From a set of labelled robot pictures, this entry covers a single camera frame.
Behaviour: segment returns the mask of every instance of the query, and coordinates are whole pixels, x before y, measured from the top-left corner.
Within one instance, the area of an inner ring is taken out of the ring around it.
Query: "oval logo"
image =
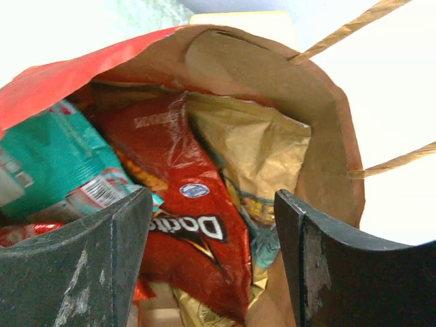
[[[209,188],[203,184],[185,184],[180,188],[180,193],[191,199],[205,196],[209,192]]]

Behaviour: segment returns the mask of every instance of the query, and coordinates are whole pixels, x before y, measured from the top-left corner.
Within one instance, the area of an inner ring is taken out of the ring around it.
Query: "bag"
[[[237,29],[198,25],[150,33],[77,59],[32,67],[0,90],[0,131],[43,111],[90,80],[123,87],[126,92],[131,87],[161,84],[256,101],[313,129],[295,194],[358,228],[364,208],[363,178],[435,153],[436,142],[363,170],[347,98],[308,59],[408,1],[380,1],[303,54]],[[295,326],[280,254],[268,277],[266,291],[246,316],[247,325]],[[165,326],[161,318],[165,312],[171,320],[168,326],[181,326],[174,316],[175,302],[147,302],[140,305],[138,314],[146,317],[147,326]]]

